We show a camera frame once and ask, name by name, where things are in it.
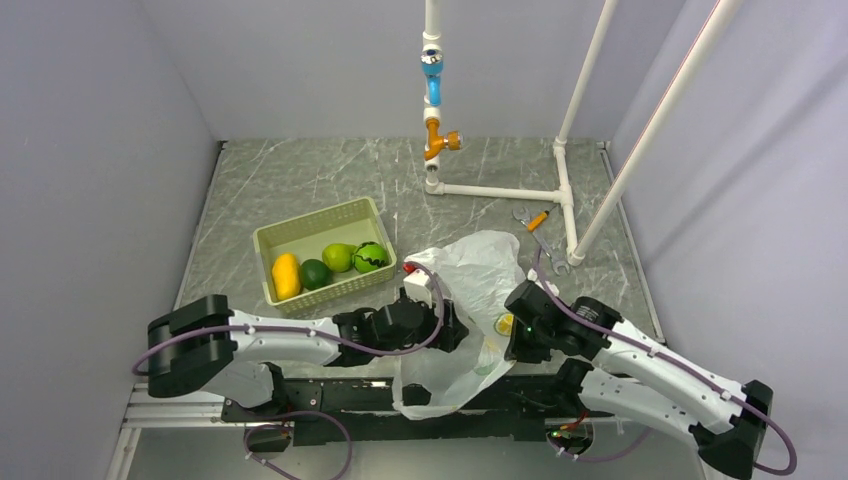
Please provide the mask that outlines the green black striped fake melon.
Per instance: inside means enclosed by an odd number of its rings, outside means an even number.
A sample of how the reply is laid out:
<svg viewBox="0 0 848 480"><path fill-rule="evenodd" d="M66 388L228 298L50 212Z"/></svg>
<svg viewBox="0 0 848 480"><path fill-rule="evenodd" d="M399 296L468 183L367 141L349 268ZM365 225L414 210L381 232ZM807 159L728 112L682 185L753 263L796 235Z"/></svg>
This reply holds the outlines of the green black striped fake melon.
<svg viewBox="0 0 848 480"><path fill-rule="evenodd" d="M383 268L391 263L385 248L376 242L364 242L352 254L354 269L361 274Z"/></svg>

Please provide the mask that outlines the white plastic bag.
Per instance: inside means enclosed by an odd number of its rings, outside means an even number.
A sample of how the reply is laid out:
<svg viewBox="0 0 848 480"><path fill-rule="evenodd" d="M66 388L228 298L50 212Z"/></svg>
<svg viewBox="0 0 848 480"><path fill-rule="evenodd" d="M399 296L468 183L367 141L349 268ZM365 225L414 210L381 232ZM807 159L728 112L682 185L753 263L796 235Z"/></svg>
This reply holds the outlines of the white plastic bag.
<svg viewBox="0 0 848 480"><path fill-rule="evenodd" d="M420 421L455 413L513 367L505 358L509 338L495 323L509 294L526 280L519 248L515 235L483 230L404 259L434 274L469 334L450 353L425 348L397 358L392 400L401 415Z"/></svg>

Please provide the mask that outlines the light green fake fruit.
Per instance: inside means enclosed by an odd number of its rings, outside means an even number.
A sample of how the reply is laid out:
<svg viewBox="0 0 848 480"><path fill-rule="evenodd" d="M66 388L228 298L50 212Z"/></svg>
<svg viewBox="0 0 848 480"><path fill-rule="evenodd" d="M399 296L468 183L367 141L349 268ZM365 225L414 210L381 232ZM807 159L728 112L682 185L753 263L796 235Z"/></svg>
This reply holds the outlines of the light green fake fruit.
<svg viewBox="0 0 848 480"><path fill-rule="evenodd" d="M322 251L322 262L334 273L345 273L354 268L356 245L332 243Z"/></svg>

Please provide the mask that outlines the yellow fake fruit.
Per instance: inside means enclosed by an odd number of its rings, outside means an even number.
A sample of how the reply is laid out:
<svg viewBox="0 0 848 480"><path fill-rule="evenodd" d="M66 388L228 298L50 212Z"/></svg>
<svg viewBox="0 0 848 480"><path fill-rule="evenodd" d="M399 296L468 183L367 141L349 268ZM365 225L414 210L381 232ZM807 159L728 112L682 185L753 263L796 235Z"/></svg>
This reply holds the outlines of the yellow fake fruit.
<svg viewBox="0 0 848 480"><path fill-rule="evenodd" d="M294 298L302 291L300 263L292 253L284 253L274 261L271 277L278 301Z"/></svg>

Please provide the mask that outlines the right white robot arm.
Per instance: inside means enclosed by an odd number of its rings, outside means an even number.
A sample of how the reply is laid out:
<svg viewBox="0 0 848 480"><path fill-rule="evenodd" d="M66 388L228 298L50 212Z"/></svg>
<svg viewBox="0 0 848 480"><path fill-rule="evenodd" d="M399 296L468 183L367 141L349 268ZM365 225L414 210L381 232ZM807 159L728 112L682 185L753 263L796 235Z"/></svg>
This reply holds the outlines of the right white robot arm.
<svg viewBox="0 0 848 480"><path fill-rule="evenodd" d="M711 373L590 297L563 306L525 281L505 308L516 321L507 359L541 363L555 351L566 357L543 391L552 414L593 411L634 420L688 443L726 476L752 477L767 429L770 387Z"/></svg>

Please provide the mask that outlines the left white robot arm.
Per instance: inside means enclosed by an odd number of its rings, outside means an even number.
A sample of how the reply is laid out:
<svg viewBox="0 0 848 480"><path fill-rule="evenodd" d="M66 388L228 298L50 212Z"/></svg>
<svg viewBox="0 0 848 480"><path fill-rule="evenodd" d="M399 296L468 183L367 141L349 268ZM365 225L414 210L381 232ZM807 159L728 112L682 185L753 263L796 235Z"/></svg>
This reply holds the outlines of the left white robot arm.
<svg viewBox="0 0 848 480"><path fill-rule="evenodd" d="M154 398L212 393L272 420L288 402L281 361L352 368L422 349L451 353L468 334L449 300L401 295L380 309L292 320L235 310L212 294L152 321L133 372Z"/></svg>

